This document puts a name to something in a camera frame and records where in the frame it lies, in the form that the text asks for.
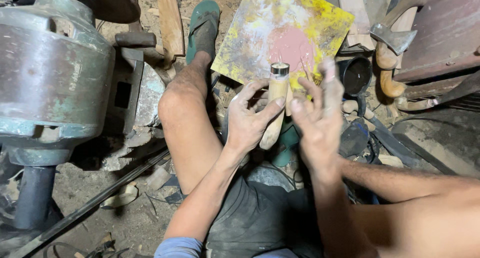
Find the flip-flop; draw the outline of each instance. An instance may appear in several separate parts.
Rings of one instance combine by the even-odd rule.
[[[197,47],[195,45],[195,32],[198,28],[200,28],[206,22],[211,22],[215,29],[215,36],[213,36],[213,39],[215,39],[219,29],[218,22],[220,17],[220,8],[215,1],[204,0],[195,7],[191,16],[186,55],[187,64],[190,64],[195,57],[195,53],[197,52]],[[212,51],[213,52],[209,53],[213,60],[213,58],[215,58],[215,47],[213,47]]]

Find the grinding wheel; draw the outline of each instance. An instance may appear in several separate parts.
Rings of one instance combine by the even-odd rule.
[[[140,19],[135,0],[78,0],[93,10],[95,18],[107,22],[132,23]]]

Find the pink putty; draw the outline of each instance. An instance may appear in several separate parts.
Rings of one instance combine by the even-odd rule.
[[[276,40],[270,46],[270,62],[290,64],[290,72],[293,72],[303,71],[303,61],[305,71],[313,71],[313,53],[314,50],[303,31],[298,28],[288,28],[284,33],[276,36]]]

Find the shorts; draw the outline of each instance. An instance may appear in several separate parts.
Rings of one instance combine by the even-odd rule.
[[[207,235],[207,256],[253,257],[288,248],[298,257],[323,257],[313,194],[234,177]]]

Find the yellow painted board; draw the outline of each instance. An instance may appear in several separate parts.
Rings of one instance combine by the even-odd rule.
[[[315,83],[321,81],[317,65],[326,56],[335,56],[355,17],[325,0],[242,0],[212,70],[240,83],[268,78],[269,49],[273,30],[299,28],[314,48]],[[293,90],[300,89],[303,70],[290,73]]]

